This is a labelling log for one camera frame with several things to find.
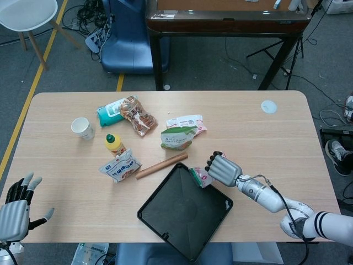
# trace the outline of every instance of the white disc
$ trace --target white disc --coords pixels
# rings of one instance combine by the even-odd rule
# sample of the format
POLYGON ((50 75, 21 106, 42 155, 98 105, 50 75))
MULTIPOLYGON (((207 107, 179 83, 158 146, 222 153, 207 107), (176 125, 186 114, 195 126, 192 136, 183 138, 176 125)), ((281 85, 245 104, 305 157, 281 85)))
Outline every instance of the white disc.
POLYGON ((265 100, 261 103, 261 109, 265 113, 272 114, 277 111, 277 105, 271 100, 265 100))

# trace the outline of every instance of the white paper cup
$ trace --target white paper cup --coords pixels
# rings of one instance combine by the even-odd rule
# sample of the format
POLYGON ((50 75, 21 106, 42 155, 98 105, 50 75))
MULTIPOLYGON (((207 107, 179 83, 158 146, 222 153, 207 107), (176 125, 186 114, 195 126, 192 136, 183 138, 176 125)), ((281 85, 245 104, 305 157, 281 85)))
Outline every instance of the white paper cup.
POLYGON ((71 124, 71 130, 85 140, 92 139, 94 136, 93 128, 86 118, 75 119, 71 124))

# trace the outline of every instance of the green snack bag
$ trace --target green snack bag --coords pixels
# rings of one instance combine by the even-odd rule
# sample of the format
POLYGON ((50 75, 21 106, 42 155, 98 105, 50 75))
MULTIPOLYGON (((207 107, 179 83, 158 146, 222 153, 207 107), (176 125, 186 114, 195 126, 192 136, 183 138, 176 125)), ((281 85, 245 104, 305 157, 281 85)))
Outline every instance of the green snack bag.
POLYGON ((174 127, 161 132, 161 147, 173 150, 184 150, 191 145, 197 133, 197 126, 174 127))

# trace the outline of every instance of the robotic arm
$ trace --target robotic arm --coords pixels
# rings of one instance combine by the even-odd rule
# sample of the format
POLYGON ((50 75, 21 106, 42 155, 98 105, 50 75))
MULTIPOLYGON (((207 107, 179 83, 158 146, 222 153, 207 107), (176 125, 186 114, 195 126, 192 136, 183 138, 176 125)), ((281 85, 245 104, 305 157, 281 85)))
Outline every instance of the robotic arm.
POLYGON ((17 264, 14 254, 23 252, 23 247, 19 241, 28 235, 29 230, 48 222, 54 213, 54 208, 51 208, 43 218, 33 222, 30 221, 31 200, 35 188, 42 181, 42 178, 39 177, 31 182, 32 178, 33 173, 30 173, 19 182, 13 184, 9 188, 5 204, 0 209, 0 261, 7 260, 3 258, 4 253, 1 251, 4 249, 13 260, 13 263, 17 264))
POLYGON ((228 187, 237 186, 240 192, 272 213, 287 209, 292 216, 287 214, 280 224, 287 235, 306 241, 323 237, 353 246, 352 217, 324 211, 315 213, 306 204, 283 197, 263 175, 255 177, 243 175, 242 169, 237 164, 222 157, 221 154, 214 152, 208 160, 208 166, 205 168, 208 174, 228 187), (257 181, 258 177, 264 178, 266 184, 257 181))

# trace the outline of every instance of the yellow squeeze bottle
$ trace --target yellow squeeze bottle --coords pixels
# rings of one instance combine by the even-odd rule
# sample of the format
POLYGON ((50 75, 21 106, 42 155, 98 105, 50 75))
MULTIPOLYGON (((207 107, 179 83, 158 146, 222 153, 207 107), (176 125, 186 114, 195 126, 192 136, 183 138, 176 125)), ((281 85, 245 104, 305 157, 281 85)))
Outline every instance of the yellow squeeze bottle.
POLYGON ((104 144, 114 157, 120 156, 126 150, 118 134, 107 134, 104 144))

